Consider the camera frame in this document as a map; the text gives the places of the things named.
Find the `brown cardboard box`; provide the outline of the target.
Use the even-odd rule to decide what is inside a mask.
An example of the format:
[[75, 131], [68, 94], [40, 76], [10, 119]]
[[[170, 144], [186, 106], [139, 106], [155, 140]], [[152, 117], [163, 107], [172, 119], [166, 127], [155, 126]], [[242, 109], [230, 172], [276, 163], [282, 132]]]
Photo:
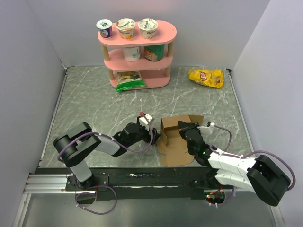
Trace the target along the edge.
[[194, 160], [188, 153], [187, 143], [179, 134], [178, 121], [187, 123], [203, 123], [202, 115], [177, 115], [161, 118], [160, 138], [157, 140], [157, 150], [163, 156], [160, 162], [166, 167], [185, 166]]

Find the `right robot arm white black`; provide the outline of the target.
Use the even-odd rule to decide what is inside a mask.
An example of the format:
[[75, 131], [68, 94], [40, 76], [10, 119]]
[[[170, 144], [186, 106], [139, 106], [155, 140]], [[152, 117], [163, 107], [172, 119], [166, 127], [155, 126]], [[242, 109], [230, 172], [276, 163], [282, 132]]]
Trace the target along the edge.
[[204, 142], [203, 135], [212, 134], [216, 125], [178, 122], [178, 131], [187, 143], [189, 154], [202, 166], [214, 172], [207, 176], [211, 188], [231, 185], [255, 193], [264, 203], [277, 206], [286, 191], [295, 186], [295, 174], [280, 157], [267, 151], [254, 151], [238, 156]]

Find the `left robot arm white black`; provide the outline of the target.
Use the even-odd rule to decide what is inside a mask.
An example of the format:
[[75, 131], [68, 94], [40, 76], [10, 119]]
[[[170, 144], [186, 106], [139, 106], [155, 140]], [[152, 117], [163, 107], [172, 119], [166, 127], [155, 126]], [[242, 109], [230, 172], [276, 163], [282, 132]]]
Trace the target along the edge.
[[58, 152], [57, 160], [64, 163], [74, 175], [77, 187], [89, 190], [96, 185], [96, 180], [85, 158], [94, 150], [112, 157], [121, 156], [128, 151], [146, 151], [160, 138], [160, 133], [152, 127], [152, 122], [153, 117], [143, 114], [114, 136], [93, 131], [87, 122], [80, 123], [53, 141]]

